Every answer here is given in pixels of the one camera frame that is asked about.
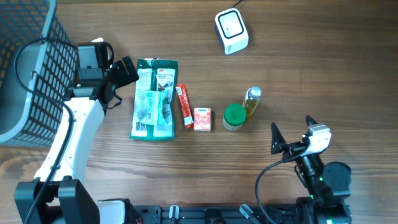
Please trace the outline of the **green white glove package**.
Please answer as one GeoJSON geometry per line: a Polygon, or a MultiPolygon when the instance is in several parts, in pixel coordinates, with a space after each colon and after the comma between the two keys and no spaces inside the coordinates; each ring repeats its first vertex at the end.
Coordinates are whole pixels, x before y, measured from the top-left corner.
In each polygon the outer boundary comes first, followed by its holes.
{"type": "Polygon", "coordinates": [[[172,103],[178,61],[145,58],[137,61],[131,139],[164,141],[174,138],[172,103]]]}

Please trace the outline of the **green lid glass jar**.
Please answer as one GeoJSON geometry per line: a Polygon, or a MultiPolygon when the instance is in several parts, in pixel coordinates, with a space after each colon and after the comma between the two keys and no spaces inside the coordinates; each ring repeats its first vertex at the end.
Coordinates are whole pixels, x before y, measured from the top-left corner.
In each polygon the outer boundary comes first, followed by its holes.
{"type": "Polygon", "coordinates": [[[246,110],[243,105],[234,103],[227,106],[223,115],[223,125],[229,131],[237,131],[246,121],[246,110]]]}

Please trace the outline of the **yellow oil bottle silver cap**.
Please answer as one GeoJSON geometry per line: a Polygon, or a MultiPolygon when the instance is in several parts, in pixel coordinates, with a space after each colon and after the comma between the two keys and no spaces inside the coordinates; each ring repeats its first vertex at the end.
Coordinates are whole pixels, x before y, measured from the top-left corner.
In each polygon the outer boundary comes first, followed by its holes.
{"type": "Polygon", "coordinates": [[[250,118],[256,107],[258,106],[261,100],[262,90],[259,86],[250,87],[246,94],[243,101],[243,107],[246,110],[246,117],[250,118]]]}

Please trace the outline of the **red stick sachet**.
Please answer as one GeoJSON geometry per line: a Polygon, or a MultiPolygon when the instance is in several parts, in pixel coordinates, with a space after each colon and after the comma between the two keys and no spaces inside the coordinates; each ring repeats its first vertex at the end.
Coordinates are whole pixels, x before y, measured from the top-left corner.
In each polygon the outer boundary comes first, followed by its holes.
{"type": "Polygon", "coordinates": [[[184,126],[186,129],[192,128],[194,124],[193,116],[192,116],[192,111],[190,107],[190,102],[189,102],[189,97],[187,93],[187,87],[185,84],[179,84],[175,87],[179,101],[180,101],[180,106],[182,109],[182,114],[183,114],[183,121],[184,121],[184,126]]]}

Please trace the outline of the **red tissue pack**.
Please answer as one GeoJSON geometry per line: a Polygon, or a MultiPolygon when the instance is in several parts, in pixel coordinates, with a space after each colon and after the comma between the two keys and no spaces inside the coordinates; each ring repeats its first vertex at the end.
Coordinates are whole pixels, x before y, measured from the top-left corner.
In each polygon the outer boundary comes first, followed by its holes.
{"type": "Polygon", "coordinates": [[[194,131],[211,131],[211,109],[194,108],[194,131]]]}

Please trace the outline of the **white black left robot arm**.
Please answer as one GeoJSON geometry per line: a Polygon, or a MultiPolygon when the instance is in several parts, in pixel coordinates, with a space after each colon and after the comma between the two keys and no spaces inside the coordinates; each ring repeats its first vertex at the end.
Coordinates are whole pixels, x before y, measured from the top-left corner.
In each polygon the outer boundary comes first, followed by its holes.
{"type": "Polygon", "coordinates": [[[138,81],[130,57],[114,61],[110,43],[76,47],[77,80],[61,100],[63,115],[45,162],[30,182],[18,183],[14,200],[24,223],[99,223],[100,210],[83,185],[88,155],[116,90],[138,81]]]}

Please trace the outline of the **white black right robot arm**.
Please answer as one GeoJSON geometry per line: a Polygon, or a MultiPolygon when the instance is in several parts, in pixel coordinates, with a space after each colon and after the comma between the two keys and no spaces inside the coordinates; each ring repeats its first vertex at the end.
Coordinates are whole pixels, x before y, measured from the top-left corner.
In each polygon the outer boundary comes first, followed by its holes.
{"type": "Polygon", "coordinates": [[[271,210],[279,223],[351,223],[351,212],[345,204],[350,196],[351,168],[342,162],[322,162],[320,155],[330,146],[331,130],[309,115],[305,119],[308,130],[301,141],[293,143],[287,143],[272,123],[271,153],[281,153],[284,162],[295,162],[295,173],[309,196],[271,210]]]}

